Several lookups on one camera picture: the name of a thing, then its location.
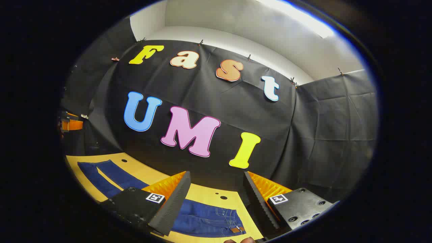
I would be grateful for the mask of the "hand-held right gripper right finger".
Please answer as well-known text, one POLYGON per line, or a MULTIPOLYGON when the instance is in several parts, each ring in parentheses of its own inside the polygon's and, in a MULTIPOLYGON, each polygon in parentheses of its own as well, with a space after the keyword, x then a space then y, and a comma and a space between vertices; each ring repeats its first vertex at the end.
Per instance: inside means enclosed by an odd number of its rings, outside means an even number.
POLYGON ((253 172, 244 172, 243 186, 254 222, 266 240, 314 222, 338 204, 304 187, 289 189, 253 172))

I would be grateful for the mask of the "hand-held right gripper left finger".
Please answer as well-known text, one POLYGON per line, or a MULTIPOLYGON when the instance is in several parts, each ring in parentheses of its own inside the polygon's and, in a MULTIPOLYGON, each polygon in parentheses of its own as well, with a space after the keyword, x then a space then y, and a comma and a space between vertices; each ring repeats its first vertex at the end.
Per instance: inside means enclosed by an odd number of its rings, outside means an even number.
POLYGON ((184 171, 144 188, 130 186, 100 206, 140 232, 168 236, 190 185, 190 172, 184 171))

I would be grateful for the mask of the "blue denim jeans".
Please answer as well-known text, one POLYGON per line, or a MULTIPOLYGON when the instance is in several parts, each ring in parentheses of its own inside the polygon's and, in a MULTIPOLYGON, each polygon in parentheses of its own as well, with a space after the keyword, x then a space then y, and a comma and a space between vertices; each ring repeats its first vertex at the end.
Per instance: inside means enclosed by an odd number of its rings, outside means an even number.
MULTIPOLYGON (((118 195, 121 190, 103 177, 102 172, 122 189, 143 189, 148 186, 111 160, 100 163, 78 162, 78 167, 93 186, 108 198, 118 195)), ((171 230, 202 238, 233 237, 246 233, 236 210, 209 206, 188 199, 183 201, 171 230)))

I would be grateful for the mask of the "black backdrop cloth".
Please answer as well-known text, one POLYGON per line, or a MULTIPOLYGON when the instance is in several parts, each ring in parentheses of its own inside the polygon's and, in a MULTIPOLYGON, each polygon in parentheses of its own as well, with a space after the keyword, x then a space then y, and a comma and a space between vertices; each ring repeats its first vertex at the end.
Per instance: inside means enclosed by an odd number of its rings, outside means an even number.
POLYGON ((88 115, 65 134, 68 156, 126 153, 158 172, 190 171, 192 182, 238 190, 243 168, 229 165, 240 146, 246 168, 283 186, 306 187, 327 200, 351 193, 367 171, 377 137, 376 89, 365 70, 277 93, 244 84, 226 92, 153 95, 112 83, 113 58, 137 43, 129 19, 99 36, 77 60, 61 105, 88 115), (249 138, 260 138, 255 146, 249 138))

